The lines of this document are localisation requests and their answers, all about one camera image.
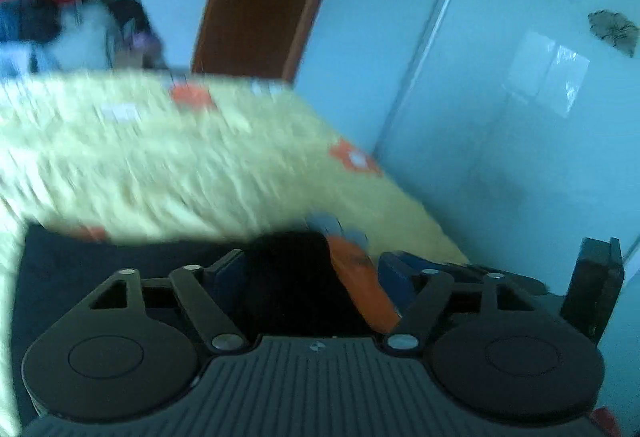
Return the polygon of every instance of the floral decal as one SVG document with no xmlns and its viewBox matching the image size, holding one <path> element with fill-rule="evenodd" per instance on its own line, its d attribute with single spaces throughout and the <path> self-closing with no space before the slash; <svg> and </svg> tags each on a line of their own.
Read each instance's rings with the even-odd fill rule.
<svg viewBox="0 0 640 437">
<path fill-rule="evenodd" d="M 602 10 L 589 15 L 591 33 L 622 54 L 633 58 L 640 29 L 622 13 Z"/>
<path fill-rule="evenodd" d="M 211 99 L 211 94 L 206 87 L 189 83 L 175 85 L 170 90 L 171 99 L 177 105 L 190 107 L 191 109 L 216 109 L 216 104 Z"/>
<path fill-rule="evenodd" d="M 340 140 L 329 149 L 329 155 L 342 163 L 351 172 L 382 175 L 376 162 L 359 148 L 346 140 Z"/>
</svg>

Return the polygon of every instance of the black fabric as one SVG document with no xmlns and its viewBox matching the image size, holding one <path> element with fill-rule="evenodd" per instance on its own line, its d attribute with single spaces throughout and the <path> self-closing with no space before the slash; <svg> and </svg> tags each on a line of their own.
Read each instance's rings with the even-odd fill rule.
<svg viewBox="0 0 640 437">
<path fill-rule="evenodd" d="M 247 256 L 242 302 L 228 313 L 251 339 L 280 335 L 371 334 L 333 270 L 326 239 L 317 233 L 278 233 L 251 243 L 167 242 L 138 246 L 83 242 L 29 226 L 15 289 L 12 366 L 23 425 L 36 417 L 20 367 L 28 347 L 115 271 L 167 276 L 190 263 L 209 266 L 232 249 Z"/>
<path fill-rule="evenodd" d="M 371 328 L 353 305 L 319 233 L 279 233 L 245 250 L 244 302 L 231 313 L 250 339 L 258 334 L 353 336 Z"/>
<path fill-rule="evenodd" d="M 50 0 L 0 2 L 0 20 L 0 42 L 47 43 L 62 30 L 60 9 Z"/>
<path fill-rule="evenodd" d="M 107 5 L 121 30 L 124 30 L 125 25 L 132 20 L 134 24 L 132 33 L 151 32 L 151 24 L 139 0 L 113 0 Z"/>
</svg>

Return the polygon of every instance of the black object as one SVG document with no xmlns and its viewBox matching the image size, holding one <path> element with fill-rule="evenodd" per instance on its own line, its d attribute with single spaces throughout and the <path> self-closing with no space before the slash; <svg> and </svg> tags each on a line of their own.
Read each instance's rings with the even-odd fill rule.
<svg viewBox="0 0 640 437">
<path fill-rule="evenodd" d="M 101 303 L 113 288 L 124 302 Z M 22 373 L 34 406 L 63 417 L 138 415 L 172 400 L 196 372 L 189 339 L 146 316 L 138 272 L 112 276 L 54 327 L 29 349 Z"/>
<path fill-rule="evenodd" d="M 185 265 L 210 266 L 233 247 L 244 248 L 244 252 L 241 261 L 236 261 L 238 265 L 229 267 L 229 272 L 236 275 L 225 274 L 227 287 L 219 287 L 220 284 L 210 283 L 206 279 L 203 281 L 203 277 L 198 275 L 209 295 L 204 292 L 200 282 L 196 282 L 190 273 L 181 269 Z M 117 283 L 126 281 L 126 276 L 116 274 L 116 277 L 120 277 L 116 283 L 113 283 L 113 277 L 110 278 L 111 274 L 123 267 L 138 267 L 140 274 L 148 277 L 142 281 L 145 313 L 150 319 L 145 327 L 153 324 L 163 327 L 170 325 L 185 337 L 191 338 L 199 365 L 204 365 L 210 359 L 213 351 L 210 340 L 216 335 L 239 333 L 253 342 L 257 338 L 259 326 L 281 335 L 372 334 L 335 274 L 326 239 L 318 233 L 276 233 L 252 242 L 231 244 L 175 242 L 127 247 L 111 243 L 82 242 L 52 233 L 41 226 L 31 225 L 25 238 L 17 280 L 11 342 L 15 392 L 23 424 L 26 425 L 36 414 L 29 395 L 21 388 L 22 357 L 40 335 L 46 333 L 43 336 L 45 338 L 50 332 L 56 334 L 56 327 L 61 324 L 69 327 L 69 331 L 64 329 L 56 337 L 60 338 L 56 340 L 62 349 L 59 353 L 49 353 L 46 350 L 52 341 L 47 340 L 45 345 L 36 343 L 31 348 L 34 361 L 25 359 L 25 371 L 44 371 L 42 367 L 48 367 L 46 363 L 52 363 L 46 361 L 49 355 L 51 359 L 57 360 L 59 381 L 52 382 L 50 376 L 43 373 L 40 380 L 34 382 L 32 394 L 36 405 L 49 406 L 47 399 L 51 399 L 56 410 L 69 417 L 73 415 L 83 420 L 95 420 L 98 414 L 106 417 L 105 412 L 97 408 L 92 410 L 83 403 L 72 403 L 67 397 L 68 393 L 56 395 L 49 388 L 52 388 L 52 384 L 55 388 L 68 384 L 64 380 L 65 374 L 72 375 L 74 371 L 70 368 L 70 358 L 67 360 L 61 356 L 65 352 L 69 353 L 73 345 L 87 338 L 100 336 L 118 338 L 100 338 L 100 344 L 106 345 L 121 345 L 122 338 L 138 341 L 131 334 L 140 320 L 145 319 L 144 314 L 140 315 L 136 311 L 135 316 L 131 316 L 124 308 L 129 305 L 127 298 L 131 295 L 131 286 L 123 288 L 122 284 L 118 286 Z M 167 274 L 169 278 L 151 278 Z M 97 296 L 98 310 L 86 308 L 86 303 L 74 308 L 75 304 L 92 291 L 96 283 L 104 280 L 107 285 L 100 286 L 101 293 L 92 296 Z M 233 294 L 229 294 L 231 283 L 234 286 Z M 114 287 L 108 287 L 108 284 L 113 284 Z M 224 311 L 212 302 L 212 297 Z M 111 315 L 105 317 L 103 311 L 110 310 Z M 47 331 L 60 317 L 60 322 Z M 97 333 L 85 333 L 85 325 L 98 326 L 95 319 L 98 322 L 104 321 L 104 324 L 99 326 L 99 330 L 96 329 Z M 105 328 L 107 323 L 113 326 L 112 330 Z M 70 341 L 73 327 L 78 327 L 78 340 L 75 343 Z M 144 334 L 153 336 L 154 333 L 147 331 Z M 141 338 L 138 341 L 140 348 L 147 349 L 148 341 L 143 334 Z M 145 370 L 151 375 L 158 373 L 158 377 L 165 375 L 157 369 Z M 101 379 L 99 382 L 105 391 L 111 392 L 112 397 L 122 398 L 119 392 L 128 381 L 127 377 L 129 376 L 123 375 L 117 381 Z M 137 381 L 137 377 L 132 375 L 130 379 Z M 171 374 L 166 377 L 168 387 L 179 390 L 179 378 L 171 378 Z M 147 382 L 148 387 L 152 384 L 153 380 Z M 89 381 L 86 385 L 88 390 L 85 391 L 91 391 L 92 383 Z M 69 390 L 76 394 L 78 392 L 77 389 Z M 146 406 L 154 404 L 149 401 L 153 397 L 147 399 L 140 394 L 131 408 L 126 408 L 126 404 L 117 404 L 110 409 L 109 404 L 105 403 L 100 409 L 111 410 L 111 417 L 119 419 L 130 415 L 131 410 L 139 413 L 139 403 L 144 403 L 145 399 Z"/>
<path fill-rule="evenodd" d="M 471 269 L 476 269 L 482 274 L 487 273 L 502 273 L 507 276 L 517 286 L 522 287 L 526 292 L 533 296 L 540 296 L 549 292 L 548 288 L 540 280 L 536 280 L 530 276 L 524 276 L 523 274 L 509 273 L 508 271 L 502 271 L 501 269 L 495 269 L 494 267 L 485 267 L 483 265 L 470 265 Z"/>
<path fill-rule="evenodd" d="M 50 0 L 0 2 L 0 42 L 48 43 L 60 34 L 60 9 Z"/>
<path fill-rule="evenodd" d="M 482 296 L 495 279 L 485 278 Z M 542 316 L 516 287 L 498 285 L 522 302 L 453 328 L 430 352 L 435 377 L 457 400 L 500 420 L 545 423 L 588 413 L 604 379 L 594 345 L 551 316 Z"/>
<path fill-rule="evenodd" d="M 130 33 L 152 32 L 145 8 L 139 0 L 112 0 L 107 5 L 123 34 L 129 24 Z"/>
<path fill-rule="evenodd" d="M 620 241 L 583 239 L 560 316 L 598 343 L 618 301 L 625 268 Z"/>
</svg>

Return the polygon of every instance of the blue object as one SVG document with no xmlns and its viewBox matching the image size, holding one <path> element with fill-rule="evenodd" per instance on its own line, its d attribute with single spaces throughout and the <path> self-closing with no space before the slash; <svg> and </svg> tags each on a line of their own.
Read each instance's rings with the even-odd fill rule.
<svg viewBox="0 0 640 437">
<path fill-rule="evenodd" d="M 306 217 L 306 227 L 311 231 L 322 233 L 325 237 L 342 237 L 353 242 L 364 252 L 369 249 L 369 239 L 359 229 L 342 229 L 340 221 L 331 214 L 316 212 Z"/>
<path fill-rule="evenodd" d="M 239 301 L 239 294 L 245 289 L 248 278 L 246 274 L 246 255 L 238 253 L 229 260 L 223 258 L 224 263 L 219 261 L 215 264 L 218 267 L 216 279 L 212 282 L 204 282 L 204 289 L 209 296 L 230 316 Z"/>
<path fill-rule="evenodd" d="M 378 259 L 378 281 L 400 316 L 404 315 L 417 296 L 412 277 L 420 276 L 425 269 L 447 271 L 457 282 L 480 283 L 462 266 L 436 263 L 410 253 L 382 253 Z"/>
<path fill-rule="evenodd" d="M 0 2 L 0 43 L 20 40 L 20 13 L 13 2 Z"/>
</svg>

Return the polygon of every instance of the ribbed plastic surface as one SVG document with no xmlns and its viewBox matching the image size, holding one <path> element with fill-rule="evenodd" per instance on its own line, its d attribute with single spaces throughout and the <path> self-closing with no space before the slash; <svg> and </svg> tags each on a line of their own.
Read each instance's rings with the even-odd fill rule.
<svg viewBox="0 0 640 437">
<path fill-rule="evenodd" d="M 214 359 L 171 407 L 142 419 L 87 425 L 43 417 L 24 437 L 602 437 L 583 418 L 543 429 L 483 420 L 452 403 L 420 362 L 372 340 L 264 338 Z"/>
</svg>

